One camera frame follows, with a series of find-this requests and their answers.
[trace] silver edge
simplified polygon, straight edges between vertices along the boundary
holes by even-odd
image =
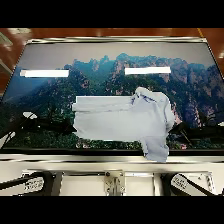
[[[146,160],[143,156],[74,156],[74,155],[23,155],[0,154],[0,161],[38,162],[38,163],[128,163],[128,164],[159,164]],[[166,164],[189,163],[223,163],[224,156],[169,156]]]
[[[163,36],[106,36],[106,37],[65,37],[65,38],[43,38],[43,39],[30,39],[27,43],[57,43],[57,42],[198,42],[207,43],[206,38],[200,37],[163,37]]]

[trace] tv screen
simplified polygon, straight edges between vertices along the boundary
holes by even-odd
[[[155,67],[164,67],[166,71],[158,70],[153,73],[151,70],[144,73],[144,69]],[[25,76],[25,72],[30,70],[39,70],[40,76]],[[41,76],[43,70],[66,70],[68,76],[44,77]],[[116,105],[123,105],[131,99],[138,87],[150,92],[160,92],[168,97],[175,116],[174,127],[181,122],[185,122],[190,128],[203,127],[203,118],[210,115],[210,122],[224,121],[224,113],[221,113],[224,110],[223,78],[207,43],[45,43],[26,45],[2,99],[0,130],[6,131],[24,112],[74,125],[76,120],[79,121],[74,105],[79,104],[82,108],[83,105],[86,106],[85,102],[89,102],[91,110],[105,110],[113,99],[116,99]],[[77,126],[80,126],[80,122],[85,123],[85,131],[88,132],[92,123],[88,111],[85,108],[83,111],[86,119],[79,121]],[[129,139],[129,130],[135,128],[136,133],[132,134],[137,135],[141,127],[145,127],[144,130],[154,128],[143,117],[130,118],[131,121],[125,123],[123,121],[127,116],[124,116],[121,119],[123,123],[120,123],[116,117],[111,116],[105,118],[106,123],[102,123],[103,118],[96,116],[92,118],[96,124],[92,127],[89,138],[83,138],[82,133],[77,135],[75,132],[21,132],[4,147],[142,150],[138,138]],[[101,140],[91,137],[97,136],[97,125],[107,125],[106,131],[101,133],[105,135]],[[214,143],[210,138],[199,139],[192,145],[178,141],[176,134],[171,133],[166,142],[170,150],[224,149],[223,143]]]

